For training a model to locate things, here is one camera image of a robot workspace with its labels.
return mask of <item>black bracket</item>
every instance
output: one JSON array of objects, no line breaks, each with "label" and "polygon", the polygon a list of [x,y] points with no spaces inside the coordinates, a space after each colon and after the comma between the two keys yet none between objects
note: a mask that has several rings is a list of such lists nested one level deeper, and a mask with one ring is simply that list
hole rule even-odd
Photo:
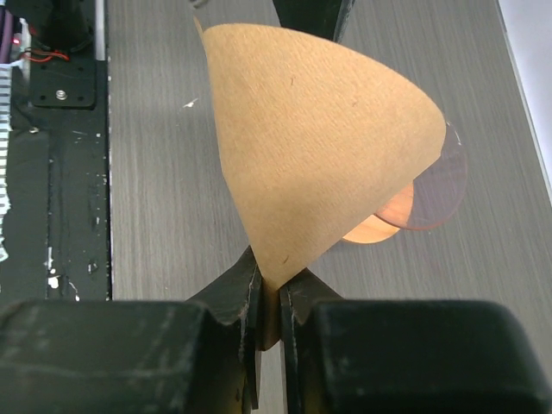
[{"label": "black bracket", "polygon": [[71,56],[31,63],[31,102],[42,108],[91,109],[96,105],[93,47]]}]

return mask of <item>cable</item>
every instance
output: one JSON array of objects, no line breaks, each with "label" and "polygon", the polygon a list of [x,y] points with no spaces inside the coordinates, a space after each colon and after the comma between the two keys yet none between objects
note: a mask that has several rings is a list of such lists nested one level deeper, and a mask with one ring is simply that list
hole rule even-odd
[{"label": "cable", "polygon": [[7,10],[4,16],[2,46],[0,46],[0,63],[9,63],[9,51],[14,36],[14,17]]},{"label": "cable", "polygon": [[[33,57],[33,54],[38,54],[38,55],[43,56],[43,57],[42,58],[35,58],[35,57]],[[67,56],[66,54],[64,54],[60,51],[57,51],[57,50],[53,51],[53,52],[47,52],[45,50],[31,49],[31,48],[25,49],[25,51],[23,53],[21,53],[20,58],[21,57],[26,58],[26,59],[30,60],[31,62],[34,62],[34,63],[45,63],[45,62],[48,62],[48,61],[52,60],[53,58],[63,59],[66,62],[71,60],[69,58],[69,56]]]}]

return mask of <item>paper cone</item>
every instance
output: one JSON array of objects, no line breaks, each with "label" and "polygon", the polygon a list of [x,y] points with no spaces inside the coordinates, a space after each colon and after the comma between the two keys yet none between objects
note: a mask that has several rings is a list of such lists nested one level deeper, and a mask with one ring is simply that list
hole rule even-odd
[{"label": "paper cone", "polygon": [[250,24],[203,42],[224,178],[272,290],[439,157],[441,111],[375,60]]}]

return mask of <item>gray wooden surface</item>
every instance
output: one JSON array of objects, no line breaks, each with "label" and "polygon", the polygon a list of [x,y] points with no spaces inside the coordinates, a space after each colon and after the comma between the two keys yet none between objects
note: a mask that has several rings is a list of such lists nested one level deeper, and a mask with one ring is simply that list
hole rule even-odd
[{"label": "gray wooden surface", "polygon": [[[467,145],[470,175],[441,228],[339,243],[312,270],[351,298],[506,304],[552,378],[552,209],[494,0],[358,0],[343,42],[436,100]],[[115,297],[185,299],[247,245],[186,2],[110,1],[109,52]],[[273,349],[261,413],[283,412],[279,370]]]}]

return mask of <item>screw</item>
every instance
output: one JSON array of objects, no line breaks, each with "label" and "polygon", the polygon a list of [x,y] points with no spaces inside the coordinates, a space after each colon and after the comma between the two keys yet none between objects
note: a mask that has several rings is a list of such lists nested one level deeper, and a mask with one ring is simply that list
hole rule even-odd
[{"label": "screw", "polygon": [[59,90],[55,92],[55,97],[60,101],[65,101],[67,99],[67,94],[65,91]]}]

